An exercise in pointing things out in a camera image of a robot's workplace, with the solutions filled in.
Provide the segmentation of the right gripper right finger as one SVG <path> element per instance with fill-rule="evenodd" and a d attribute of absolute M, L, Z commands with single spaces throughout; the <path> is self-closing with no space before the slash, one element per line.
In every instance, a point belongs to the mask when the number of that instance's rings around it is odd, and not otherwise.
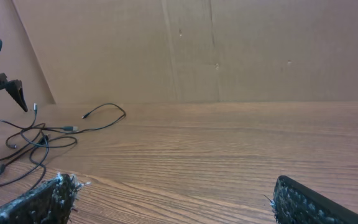
<path fill-rule="evenodd" d="M 285 176 L 278 177 L 272 208 L 279 224 L 358 224 L 358 214 Z"/>

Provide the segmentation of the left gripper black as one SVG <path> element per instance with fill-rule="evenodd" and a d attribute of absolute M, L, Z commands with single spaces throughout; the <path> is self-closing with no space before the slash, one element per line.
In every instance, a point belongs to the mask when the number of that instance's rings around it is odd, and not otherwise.
<path fill-rule="evenodd" d="M 28 107 L 24 99 L 22 82 L 20 80 L 7 80 L 4 73 L 0 73 L 0 90 L 5 89 L 13 100 L 25 111 L 28 112 Z"/>

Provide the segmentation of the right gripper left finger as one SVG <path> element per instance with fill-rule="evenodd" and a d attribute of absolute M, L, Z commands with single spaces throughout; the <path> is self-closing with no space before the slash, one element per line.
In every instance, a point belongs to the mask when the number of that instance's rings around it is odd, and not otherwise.
<path fill-rule="evenodd" d="M 0 208 L 0 224 L 67 224 L 81 183 L 58 174 Z"/>

